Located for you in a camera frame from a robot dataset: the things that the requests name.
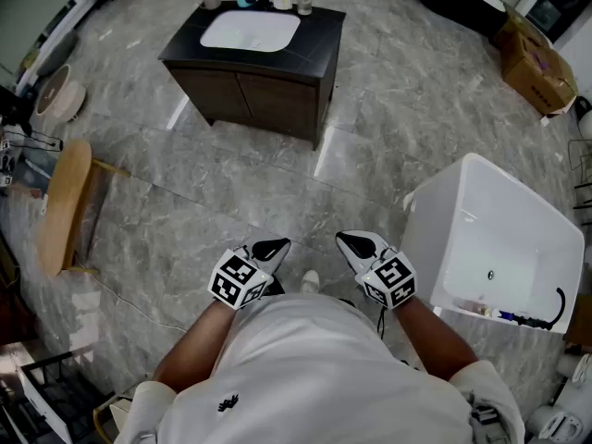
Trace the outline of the person's right forearm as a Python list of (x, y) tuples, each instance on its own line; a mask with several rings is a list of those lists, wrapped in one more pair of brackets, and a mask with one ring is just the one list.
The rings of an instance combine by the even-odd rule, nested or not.
[(465, 340), (417, 298), (395, 308), (394, 314), (428, 374), (449, 381), (478, 361)]

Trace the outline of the grey cushion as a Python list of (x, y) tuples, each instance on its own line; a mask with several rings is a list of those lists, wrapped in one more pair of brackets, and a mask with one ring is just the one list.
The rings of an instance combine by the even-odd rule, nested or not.
[(75, 30), (70, 31), (39, 66), (37, 76), (41, 78), (50, 76), (62, 67), (75, 49), (79, 39)]

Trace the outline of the white sink basin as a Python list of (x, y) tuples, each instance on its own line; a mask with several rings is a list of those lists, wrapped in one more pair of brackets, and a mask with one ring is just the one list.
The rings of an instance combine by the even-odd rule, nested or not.
[(286, 48), (301, 19), (285, 12), (230, 10), (218, 15), (203, 33), (208, 48), (274, 53)]

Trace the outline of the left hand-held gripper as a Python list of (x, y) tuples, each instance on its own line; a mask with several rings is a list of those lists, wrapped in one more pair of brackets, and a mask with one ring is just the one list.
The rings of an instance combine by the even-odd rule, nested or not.
[(255, 262), (245, 247), (228, 249), (216, 263), (207, 290), (216, 300), (240, 310), (263, 296), (289, 250), (287, 238), (257, 241), (252, 246)]

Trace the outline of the person's white shirt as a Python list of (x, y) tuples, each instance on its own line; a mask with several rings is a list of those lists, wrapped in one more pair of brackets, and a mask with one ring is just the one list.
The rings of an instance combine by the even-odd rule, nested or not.
[(488, 361), (449, 381), (395, 358), (357, 309), (319, 294), (236, 313), (213, 374), (180, 393), (135, 392), (116, 444), (524, 444)]

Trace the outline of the round beige robot vacuum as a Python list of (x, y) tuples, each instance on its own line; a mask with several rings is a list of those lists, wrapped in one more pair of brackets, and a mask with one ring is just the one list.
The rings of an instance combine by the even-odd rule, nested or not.
[(87, 89), (73, 75), (70, 64), (60, 67), (45, 83), (35, 106), (35, 115), (58, 122), (78, 118)]

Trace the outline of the wooden stool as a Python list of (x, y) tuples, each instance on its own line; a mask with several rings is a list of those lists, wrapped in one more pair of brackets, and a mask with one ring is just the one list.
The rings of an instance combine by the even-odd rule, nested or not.
[(57, 158), (36, 243), (41, 268), (51, 277), (63, 271), (87, 274), (98, 272), (96, 269), (74, 265), (75, 243), (96, 168), (124, 177), (130, 174), (94, 158), (91, 145), (82, 139), (68, 143)]

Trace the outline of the black metal rack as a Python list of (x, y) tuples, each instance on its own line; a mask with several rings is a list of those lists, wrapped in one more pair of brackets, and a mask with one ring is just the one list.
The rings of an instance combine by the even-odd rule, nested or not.
[(68, 351), (18, 367), (25, 397), (65, 444), (78, 444), (94, 432), (93, 411), (115, 396), (87, 379), (78, 357)]

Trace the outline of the person's left forearm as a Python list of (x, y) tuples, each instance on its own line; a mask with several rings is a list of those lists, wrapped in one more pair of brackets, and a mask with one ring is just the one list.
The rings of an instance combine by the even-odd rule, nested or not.
[(153, 380), (177, 393), (208, 379), (236, 311), (213, 301), (156, 367)]

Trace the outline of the cardboard box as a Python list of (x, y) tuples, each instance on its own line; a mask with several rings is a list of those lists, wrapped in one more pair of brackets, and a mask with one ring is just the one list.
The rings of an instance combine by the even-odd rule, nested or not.
[(570, 65), (524, 16), (505, 10), (507, 20), (491, 40), (500, 51), (502, 79), (542, 116), (567, 112), (577, 97)]

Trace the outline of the white bathtub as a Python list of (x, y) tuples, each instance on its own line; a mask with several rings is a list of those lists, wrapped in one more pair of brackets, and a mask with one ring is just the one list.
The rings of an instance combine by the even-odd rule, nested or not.
[(403, 206), (401, 250), (415, 269), (419, 298), (501, 323), (567, 331), (585, 240), (542, 197), (469, 153), (420, 184)]

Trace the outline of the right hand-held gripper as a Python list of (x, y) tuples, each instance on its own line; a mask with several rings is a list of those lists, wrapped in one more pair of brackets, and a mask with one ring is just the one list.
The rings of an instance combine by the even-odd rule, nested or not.
[[(355, 274), (356, 282), (371, 300), (393, 310), (415, 292), (415, 270), (403, 252), (389, 247), (378, 234), (365, 230), (343, 230), (335, 235), (340, 252)], [(373, 257), (369, 266), (367, 262)]]

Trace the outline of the black vanity cabinet with countertop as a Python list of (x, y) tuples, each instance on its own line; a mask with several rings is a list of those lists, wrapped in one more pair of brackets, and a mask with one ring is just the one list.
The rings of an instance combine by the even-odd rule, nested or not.
[(333, 95), (337, 58), (326, 74), (304, 82), (272, 70), (214, 69), (176, 64), (165, 67), (209, 125), (227, 121), (308, 141), (315, 150)]

